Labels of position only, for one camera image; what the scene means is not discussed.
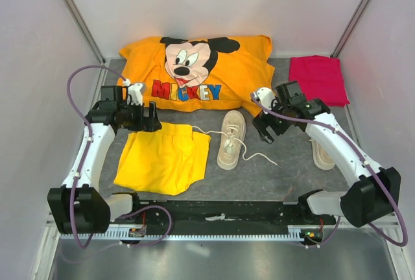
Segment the beige lace sneaker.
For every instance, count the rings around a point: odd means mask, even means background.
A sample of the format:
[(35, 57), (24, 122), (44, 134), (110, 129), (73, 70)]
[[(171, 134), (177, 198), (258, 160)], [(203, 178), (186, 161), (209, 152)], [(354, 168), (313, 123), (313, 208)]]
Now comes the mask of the beige lace sneaker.
[(229, 111), (223, 118), (220, 148), (217, 155), (218, 166), (232, 170), (237, 166), (246, 134), (246, 121), (241, 112)]

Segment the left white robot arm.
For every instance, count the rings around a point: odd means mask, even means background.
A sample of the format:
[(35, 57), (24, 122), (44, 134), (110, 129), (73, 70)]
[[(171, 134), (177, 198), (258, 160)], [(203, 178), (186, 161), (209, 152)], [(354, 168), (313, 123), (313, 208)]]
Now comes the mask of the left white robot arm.
[(70, 235), (105, 233), (111, 222), (121, 217), (135, 224), (142, 208), (135, 194), (113, 194), (103, 198), (99, 180), (107, 152), (120, 129), (131, 132), (155, 132), (162, 125), (156, 104), (146, 107), (144, 83), (103, 86), (101, 98), (84, 116), (85, 127), (76, 160), (60, 187), (47, 195), (51, 214), (59, 232)]

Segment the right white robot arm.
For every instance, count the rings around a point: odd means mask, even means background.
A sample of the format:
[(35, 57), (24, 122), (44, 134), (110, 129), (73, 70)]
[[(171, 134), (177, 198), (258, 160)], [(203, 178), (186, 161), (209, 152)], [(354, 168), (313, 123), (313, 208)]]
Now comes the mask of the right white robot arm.
[(253, 124), (263, 141), (273, 143), (270, 132), (282, 135), (290, 126), (299, 127), (326, 151), (348, 184), (345, 192), (315, 190), (301, 196), (296, 212), (301, 222), (312, 224), (320, 215), (343, 216), (360, 228), (393, 212), (399, 201), (399, 172), (364, 153), (322, 100), (307, 99), (296, 81), (275, 90), (261, 87), (251, 100), (261, 108)]

